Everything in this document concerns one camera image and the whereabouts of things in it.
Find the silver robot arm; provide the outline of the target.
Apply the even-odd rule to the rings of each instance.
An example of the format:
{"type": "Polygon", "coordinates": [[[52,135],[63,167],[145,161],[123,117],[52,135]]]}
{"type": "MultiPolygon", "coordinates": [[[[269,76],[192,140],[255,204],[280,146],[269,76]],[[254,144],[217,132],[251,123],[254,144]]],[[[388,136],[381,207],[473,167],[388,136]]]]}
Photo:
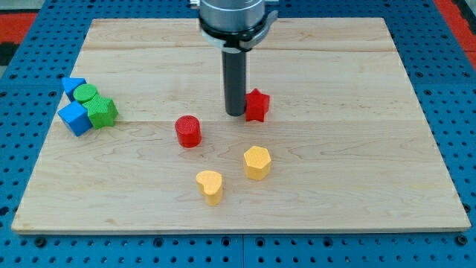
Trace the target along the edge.
{"type": "Polygon", "coordinates": [[[246,53],[260,44],[276,22],[264,0],[190,0],[199,12],[202,36],[224,53],[246,53]]]}

